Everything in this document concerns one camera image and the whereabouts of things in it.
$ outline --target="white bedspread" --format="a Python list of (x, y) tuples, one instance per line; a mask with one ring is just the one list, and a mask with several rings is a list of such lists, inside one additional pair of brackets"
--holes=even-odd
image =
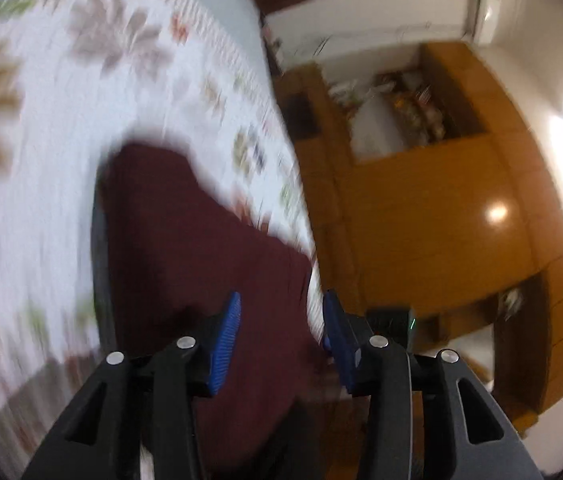
[[(314, 254), (270, 88), (197, 0), (0, 0), (0, 467), (11, 478), (100, 358), (95, 173), (132, 130), (188, 145), (223, 205)], [(308, 320), (320, 338), (317, 272)]]
[(262, 44), (259, 10), (252, 0), (198, 0), (230, 34), (231, 40), (248, 60), (254, 76), (265, 88), (271, 84)]

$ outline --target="white fabric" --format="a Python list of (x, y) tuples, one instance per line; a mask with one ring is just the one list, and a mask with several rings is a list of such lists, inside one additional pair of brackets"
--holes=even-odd
[(381, 94), (373, 94), (351, 120), (351, 148), (358, 160), (405, 151), (399, 125)]
[[(22, 101), (0, 116), (0, 466), (15, 478), (98, 358), (95, 173), (133, 131), (185, 145), (220, 203), (314, 246), (270, 87), (196, 0), (8, 1), (0, 66)], [(320, 339), (316, 270), (307, 316)]]
[(259, 10), (253, 0), (199, 0), (199, 2), (239, 45), (261, 85), (270, 86), (270, 73), (260, 33)]

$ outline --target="maroon towel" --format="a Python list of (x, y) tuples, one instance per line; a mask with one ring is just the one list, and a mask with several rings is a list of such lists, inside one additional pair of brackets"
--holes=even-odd
[(261, 447), (311, 379), (321, 354), (306, 319), (308, 258), (241, 222), (198, 185), (186, 158), (125, 146), (103, 185), (119, 348), (161, 350), (231, 291), (241, 326), (226, 383), (196, 415), (209, 471)]

